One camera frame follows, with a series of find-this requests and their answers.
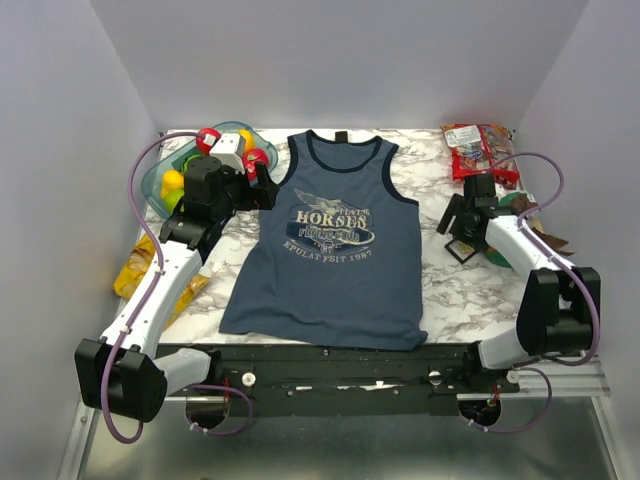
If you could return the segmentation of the blue printed tank top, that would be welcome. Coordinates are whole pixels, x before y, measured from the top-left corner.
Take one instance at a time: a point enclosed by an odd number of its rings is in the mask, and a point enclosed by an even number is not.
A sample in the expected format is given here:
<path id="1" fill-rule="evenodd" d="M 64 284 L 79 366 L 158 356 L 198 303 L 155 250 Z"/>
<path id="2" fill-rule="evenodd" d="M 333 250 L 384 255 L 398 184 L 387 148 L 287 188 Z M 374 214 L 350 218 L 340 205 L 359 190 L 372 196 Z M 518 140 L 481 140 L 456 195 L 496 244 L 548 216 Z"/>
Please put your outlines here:
<path id="1" fill-rule="evenodd" d="M 392 182 L 396 144 L 306 131 L 288 147 L 220 331 L 393 351 L 424 343 L 419 205 Z"/>

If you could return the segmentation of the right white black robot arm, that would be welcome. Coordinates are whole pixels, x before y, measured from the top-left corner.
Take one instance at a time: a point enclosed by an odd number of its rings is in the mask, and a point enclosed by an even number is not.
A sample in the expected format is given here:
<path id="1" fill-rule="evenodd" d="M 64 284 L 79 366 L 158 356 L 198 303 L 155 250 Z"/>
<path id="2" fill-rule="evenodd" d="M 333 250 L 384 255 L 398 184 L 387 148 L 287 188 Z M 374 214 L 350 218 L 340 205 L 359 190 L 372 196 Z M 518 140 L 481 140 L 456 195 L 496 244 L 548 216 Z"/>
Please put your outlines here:
<path id="1" fill-rule="evenodd" d="M 480 392 L 506 370 L 547 358 L 567 365 L 562 355 L 585 352 L 591 357 L 600 335 L 599 274 L 577 267 L 549 248 L 525 220 L 499 204 L 493 176 L 464 180 L 452 196 L 437 232 L 449 234 L 445 249 L 459 263 L 493 248 L 525 281 L 515 326 L 473 343 L 460 367 L 460 379 Z"/>

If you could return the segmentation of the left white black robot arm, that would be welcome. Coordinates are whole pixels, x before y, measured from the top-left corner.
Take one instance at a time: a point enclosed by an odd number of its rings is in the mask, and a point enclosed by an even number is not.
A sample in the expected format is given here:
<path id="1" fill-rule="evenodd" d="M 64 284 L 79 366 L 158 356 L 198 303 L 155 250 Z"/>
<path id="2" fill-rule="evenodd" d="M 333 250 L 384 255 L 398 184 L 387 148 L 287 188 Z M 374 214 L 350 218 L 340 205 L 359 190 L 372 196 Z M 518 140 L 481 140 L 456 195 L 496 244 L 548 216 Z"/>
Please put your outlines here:
<path id="1" fill-rule="evenodd" d="M 210 353 L 182 347 L 158 357 L 162 331 L 192 278 L 239 211 L 270 210 L 279 187 L 259 162 L 241 173 L 217 157 L 192 160 L 184 194 L 155 237 L 155 256 L 125 308 L 99 339 L 84 339 L 74 360 L 83 402 L 101 410 L 109 428 L 119 415 L 140 424 L 165 398 L 192 387 L 214 393 L 222 380 Z"/>

